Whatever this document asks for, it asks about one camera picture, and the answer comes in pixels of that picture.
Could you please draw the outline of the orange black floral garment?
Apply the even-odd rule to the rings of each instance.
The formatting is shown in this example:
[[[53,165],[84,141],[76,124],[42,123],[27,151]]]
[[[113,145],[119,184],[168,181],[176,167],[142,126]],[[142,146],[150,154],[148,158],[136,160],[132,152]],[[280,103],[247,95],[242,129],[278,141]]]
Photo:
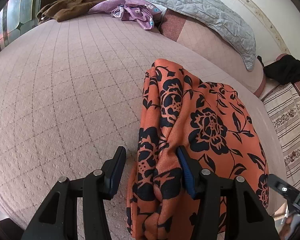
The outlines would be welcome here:
[[[145,74],[142,98],[137,161],[127,191],[133,238],[191,237],[199,203],[185,190],[178,146],[219,177],[243,176],[268,206],[266,155],[231,86],[203,82],[181,65],[158,59]]]

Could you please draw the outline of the striped floral pillow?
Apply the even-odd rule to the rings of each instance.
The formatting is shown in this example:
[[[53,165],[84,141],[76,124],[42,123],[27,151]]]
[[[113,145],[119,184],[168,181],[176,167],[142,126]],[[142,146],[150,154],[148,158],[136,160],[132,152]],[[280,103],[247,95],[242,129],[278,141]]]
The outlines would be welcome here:
[[[281,145],[287,181],[300,191],[300,92],[291,83],[279,85],[263,104]]]

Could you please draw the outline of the pink quilted bed cover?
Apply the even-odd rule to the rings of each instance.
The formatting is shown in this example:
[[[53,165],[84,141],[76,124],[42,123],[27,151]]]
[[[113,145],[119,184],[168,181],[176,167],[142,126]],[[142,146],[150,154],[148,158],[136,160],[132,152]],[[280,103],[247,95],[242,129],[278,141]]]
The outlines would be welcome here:
[[[0,52],[0,210],[26,228],[60,176],[85,177],[123,146],[128,159],[120,187],[105,208],[112,239],[130,239],[127,181],[143,80],[156,59],[233,87],[252,118],[270,173],[287,178],[279,139],[258,97],[160,33],[93,14],[47,21]]]

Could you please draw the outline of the pink maroon bolster cushion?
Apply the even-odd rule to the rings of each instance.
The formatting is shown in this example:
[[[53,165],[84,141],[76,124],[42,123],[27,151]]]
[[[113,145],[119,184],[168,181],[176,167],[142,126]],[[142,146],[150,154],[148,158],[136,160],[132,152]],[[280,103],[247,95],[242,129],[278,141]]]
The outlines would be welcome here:
[[[168,9],[159,25],[159,31],[224,70],[255,96],[261,96],[266,86],[266,77],[259,59],[254,60],[253,70],[248,71],[239,53],[211,28]]]

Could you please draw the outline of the purple floral garment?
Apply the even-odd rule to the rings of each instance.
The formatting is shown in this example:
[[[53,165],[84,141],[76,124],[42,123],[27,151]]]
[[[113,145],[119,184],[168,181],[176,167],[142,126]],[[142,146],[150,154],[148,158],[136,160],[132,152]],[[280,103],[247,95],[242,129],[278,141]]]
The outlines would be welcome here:
[[[162,11],[146,0],[106,0],[93,6],[88,14],[106,13],[121,21],[135,21],[143,30],[151,30]]]

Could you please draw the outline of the grey quilted pillow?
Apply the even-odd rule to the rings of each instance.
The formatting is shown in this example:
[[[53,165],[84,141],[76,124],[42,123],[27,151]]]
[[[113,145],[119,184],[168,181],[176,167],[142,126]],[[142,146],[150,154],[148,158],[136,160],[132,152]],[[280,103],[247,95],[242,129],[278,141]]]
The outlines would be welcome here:
[[[238,13],[220,0],[149,0],[182,15],[194,18],[217,32],[241,56],[248,71],[256,59],[255,34]]]

